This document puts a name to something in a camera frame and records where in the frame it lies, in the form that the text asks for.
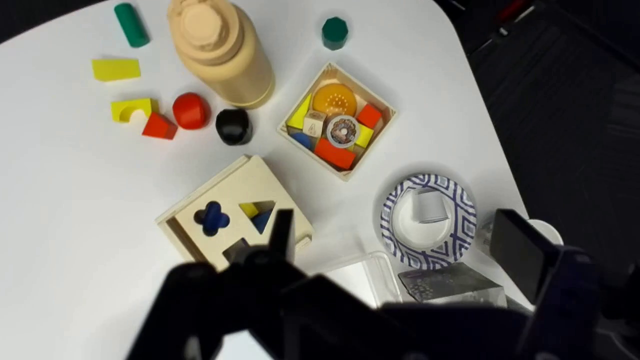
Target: toy block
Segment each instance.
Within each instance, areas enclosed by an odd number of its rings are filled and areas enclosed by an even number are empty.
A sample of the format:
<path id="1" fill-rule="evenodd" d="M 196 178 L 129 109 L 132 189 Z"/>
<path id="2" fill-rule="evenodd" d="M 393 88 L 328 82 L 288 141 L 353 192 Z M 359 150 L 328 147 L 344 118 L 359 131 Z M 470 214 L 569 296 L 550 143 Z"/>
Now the toy block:
<path id="1" fill-rule="evenodd" d="M 96 59 L 92 69 L 100 82 L 140 79 L 140 65 L 135 59 Z"/>
<path id="2" fill-rule="evenodd" d="M 356 153 L 349 148 L 337 148 L 327 138 L 319 141 L 316 157 L 335 167 L 337 170 L 353 170 L 356 165 Z"/>
<path id="3" fill-rule="evenodd" d="M 184 131 L 198 131 L 209 125 L 211 107 L 194 93 L 187 93 L 174 100 L 174 118 Z"/>
<path id="4" fill-rule="evenodd" d="M 294 114 L 288 118 L 287 127 L 302 131 L 304 129 L 304 118 L 309 114 L 309 107 L 313 103 L 313 96 L 306 96 L 301 107 L 294 110 Z"/>
<path id="5" fill-rule="evenodd" d="M 250 143 L 252 127 L 246 110 L 225 110 L 217 117 L 217 131 L 225 145 L 242 147 Z"/>
<path id="6" fill-rule="evenodd" d="M 158 112 L 152 112 L 152 117 L 148 117 L 148 123 L 143 131 L 144 136 L 165 138 L 165 141 L 173 141 L 176 132 L 179 132 L 179 127 Z"/>
<path id="7" fill-rule="evenodd" d="M 124 38 L 132 48 L 143 48 L 151 42 L 148 33 L 144 30 L 143 20 L 132 5 L 122 2 L 115 8 L 115 13 Z"/>
<path id="8" fill-rule="evenodd" d="M 255 203 L 240 205 L 246 219 L 257 219 L 261 214 L 259 207 Z"/>
<path id="9" fill-rule="evenodd" d="M 155 103 L 151 99 L 132 99 L 132 100 L 112 103 L 112 118 L 116 123 L 122 123 L 122 125 L 130 123 L 137 110 L 143 110 L 148 118 L 155 112 Z"/>
<path id="10" fill-rule="evenodd" d="M 293 132 L 291 135 L 298 145 L 302 145 L 306 150 L 314 150 L 314 138 L 304 132 Z"/>
<path id="11" fill-rule="evenodd" d="M 313 138 L 320 138 L 322 132 L 324 132 L 324 120 L 327 117 L 320 114 L 320 112 L 310 112 L 306 118 L 304 118 L 304 129 L 302 132 L 313 136 Z"/>
<path id="12" fill-rule="evenodd" d="M 359 138 L 356 138 L 356 147 L 361 148 L 369 148 L 369 145 L 373 143 L 374 138 L 374 131 L 367 129 L 367 127 L 359 127 Z"/>
<path id="13" fill-rule="evenodd" d="M 367 105 L 359 114 L 359 123 L 374 132 L 381 132 L 384 129 L 384 114 L 376 107 Z"/>
<path id="14" fill-rule="evenodd" d="M 341 50 L 346 44 L 349 27 L 342 19 L 328 19 L 322 27 L 322 44 L 328 50 Z"/>
<path id="15" fill-rule="evenodd" d="M 356 165 L 356 153 L 342 148 L 335 160 L 335 168 L 338 168 L 341 173 L 353 170 Z"/>
<path id="16" fill-rule="evenodd" d="M 261 214 L 249 219 L 242 205 L 255 205 Z M 225 270 L 236 249 L 269 245 L 275 226 L 267 214 L 279 210 L 294 210 L 291 255 L 301 258 L 301 246 L 313 239 L 313 225 L 261 157 L 242 157 L 173 207 L 158 225 L 189 258 L 206 260 L 217 270 Z"/>

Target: white table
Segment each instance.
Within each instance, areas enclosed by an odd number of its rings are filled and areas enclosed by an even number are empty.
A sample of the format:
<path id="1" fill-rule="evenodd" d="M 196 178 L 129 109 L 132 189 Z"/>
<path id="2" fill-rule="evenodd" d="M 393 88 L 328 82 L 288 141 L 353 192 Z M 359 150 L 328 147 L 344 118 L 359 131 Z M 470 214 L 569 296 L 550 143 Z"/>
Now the white table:
<path id="1" fill-rule="evenodd" d="M 436 5 L 239 5 L 252 17 L 279 79 L 275 99 L 252 112 L 257 136 L 242 148 L 225 147 L 214 129 L 179 132 L 162 145 L 140 136 L 140 118 L 130 127 L 111 120 L 112 100 L 157 96 L 168 110 L 184 91 L 225 109 L 182 69 L 168 36 L 168 0 L 138 5 L 155 38 L 143 50 L 122 38 L 115 2 L 0 48 L 0 358 L 124 358 L 166 270 L 179 263 L 157 216 L 240 154 L 265 157 L 313 220 L 309 266 L 381 249 L 374 209 L 412 170 L 464 184 L 478 205 L 480 226 L 497 209 L 527 216 L 460 42 Z M 333 15 L 353 27 L 341 52 L 320 42 L 319 29 Z M 100 56 L 140 59 L 143 80 L 96 82 L 91 60 Z M 398 110 L 394 129 L 351 182 L 276 135 L 328 60 Z M 494 263 L 473 255 L 470 265 L 513 293 Z"/>

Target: green piece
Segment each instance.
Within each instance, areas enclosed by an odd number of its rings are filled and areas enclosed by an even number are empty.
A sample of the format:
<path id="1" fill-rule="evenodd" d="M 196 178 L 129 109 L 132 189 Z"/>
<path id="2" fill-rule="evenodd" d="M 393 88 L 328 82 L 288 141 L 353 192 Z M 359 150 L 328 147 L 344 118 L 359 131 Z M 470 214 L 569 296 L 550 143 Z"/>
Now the green piece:
<path id="1" fill-rule="evenodd" d="M 338 50 L 346 44 L 349 27 L 342 19 L 330 19 L 322 27 L 322 42 L 330 50 Z"/>
<path id="2" fill-rule="evenodd" d="M 115 8 L 116 13 L 116 19 L 121 23 L 121 29 L 127 36 L 127 42 L 132 46 L 132 48 L 143 48 L 151 42 L 146 30 L 144 30 L 144 25 L 137 13 L 137 8 L 129 2 L 122 2 Z"/>

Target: blue and white bowl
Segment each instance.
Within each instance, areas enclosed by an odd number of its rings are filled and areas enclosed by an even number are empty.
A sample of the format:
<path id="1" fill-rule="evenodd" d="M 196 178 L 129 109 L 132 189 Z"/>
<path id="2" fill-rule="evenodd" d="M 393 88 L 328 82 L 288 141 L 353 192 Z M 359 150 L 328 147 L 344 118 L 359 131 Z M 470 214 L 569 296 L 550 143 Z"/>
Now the blue and white bowl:
<path id="1" fill-rule="evenodd" d="M 451 212 L 451 234 L 434 249 L 408 245 L 394 226 L 394 212 L 404 197 L 412 192 L 441 192 Z M 412 175 L 387 197 L 381 210 L 381 237 L 391 255 L 402 265 L 420 270 L 438 270 L 455 263 L 473 249 L 477 239 L 477 207 L 468 192 L 455 181 L 441 175 Z"/>

